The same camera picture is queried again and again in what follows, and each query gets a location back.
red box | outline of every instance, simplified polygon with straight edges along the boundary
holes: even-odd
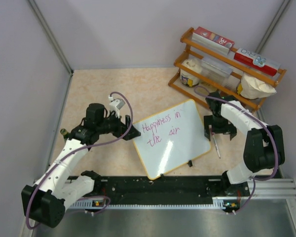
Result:
[[[270,76],[276,75],[281,66],[281,64],[271,59],[266,59],[257,53],[250,52],[243,48],[237,50],[233,59]]]
[[[209,40],[211,40],[211,41],[213,41],[213,42],[215,42],[217,44],[220,44],[220,45],[222,45],[222,46],[224,46],[226,48],[229,48],[229,49],[232,48],[234,46],[234,44],[235,44],[234,41],[229,40],[229,39],[224,38],[224,37],[221,37],[221,36],[211,32],[209,30],[206,30],[205,28],[202,28],[202,27],[198,27],[194,31],[194,33],[196,33],[196,34],[198,34],[198,35],[200,35],[200,36],[202,36],[202,37],[204,37],[206,39],[209,39]]]

whiteboard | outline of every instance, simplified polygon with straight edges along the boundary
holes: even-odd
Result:
[[[133,125],[142,133],[133,142],[151,180],[211,149],[211,143],[204,136],[203,120],[192,99]]]

whiteboard frame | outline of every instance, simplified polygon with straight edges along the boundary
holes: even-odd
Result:
[[[168,107],[168,108],[166,108],[166,109],[164,109],[164,110],[162,110],[162,111],[160,111],[160,112],[158,112],[158,113],[155,113],[155,114],[153,114],[153,115],[150,115],[150,116],[148,116],[148,117],[146,117],[146,118],[143,118],[143,119],[141,119],[141,120],[139,120],[139,121],[136,121],[136,122],[134,122],[133,124],[136,124],[136,123],[142,122],[142,121],[144,121],[144,120],[147,120],[148,118],[151,118],[151,117],[153,117],[153,116],[156,116],[156,115],[158,115],[158,114],[160,114],[160,113],[163,113],[163,112],[165,112],[165,111],[167,111],[167,110],[169,110],[169,109],[172,109],[172,108],[174,108],[174,107],[177,107],[178,105],[184,104],[184,103],[186,103],[186,102],[188,102],[188,101],[190,101],[190,100],[194,102],[194,105],[195,105],[195,107],[196,107],[196,110],[197,110],[197,112],[198,112],[198,115],[199,115],[199,117],[200,117],[200,119],[201,119],[201,122],[202,122],[202,124],[203,124],[203,126],[204,126],[204,119],[203,119],[203,116],[202,116],[201,113],[199,112],[199,109],[198,109],[198,107],[197,107],[197,104],[196,104],[195,100],[193,100],[193,99],[187,99],[187,100],[184,100],[183,102],[180,102],[180,103],[175,104],[175,105],[173,105],[173,106],[171,106],[171,107]],[[134,144],[134,146],[135,146],[135,149],[136,149],[136,152],[137,152],[137,154],[138,154],[138,156],[139,156],[139,159],[140,159],[141,163],[143,164],[143,167],[144,167],[144,169],[145,169],[145,172],[146,172],[147,177],[148,177],[150,180],[156,180],[156,179],[160,178],[161,175],[158,175],[158,176],[156,176],[156,177],[154,177],[154,178],[149,177],[148,172],[147,172],[147,169],[146,169],[146,167],[145,167],[145,163],[144,163],[144,161],[143,161],[143,159],[142,159],[142,157],[141,157],[141,155],[140,155],[140,153],[139,153],[139,151],[138,151],[138,148],[137,148],[136,143],[135,143],[134,140],[133,140],[133,144]],[[197,157],[195,157],[195,158],[192,158],[192,159],[190,159],[190,160],[191,160],[191,161],[196,160],[196,159],[201,158],[202,156],[208,154],[209,152],[211,152],[211,150],[212,150],[212,148],[213,148],[213,146],[212,146],[212,142],[209,141],[209,144],[210,144],[210,148],[209,148],[209,150],[208,150],[207,152],[205,152],[205,153],[203,153],[203,154],[201,154],[201,155],[199,155],[199,156],[197,156]],[[173,169],[171,169],[171,170],[169,170],[169,171],[163,173],[163,175],[168,174],[168,173],[172,172],[173,170],[178,169],[178,168],[180,168],[181,166],[188,164],[188,162],[185,162],[185,163],[183,163],[183,164],[181,164],[181,165],[179,165],[179,166],[177,166],[177,167],[175,167],[175,168],[173,168]]]

white bag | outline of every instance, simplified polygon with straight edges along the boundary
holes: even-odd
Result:
[[[247,99],[264,98],[276,94],[274,87],[247,73],[243,74],[241,86],[239,86],[238,92]]]

white wall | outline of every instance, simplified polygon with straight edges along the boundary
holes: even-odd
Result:
[[[282,0],[36,0],[74,69],[172,66],[189,27],[254,50]]]
[[[268,98],[262,109],[267,122],[283,129],[286,154],[283,170],[296,182],[296,0],[291,2],[263,54],[288,70],[277,87],[278,94]]]
[[[16,237],[21,191],[46,168],[69,75],[25,0],[0,0],[0,237]]]

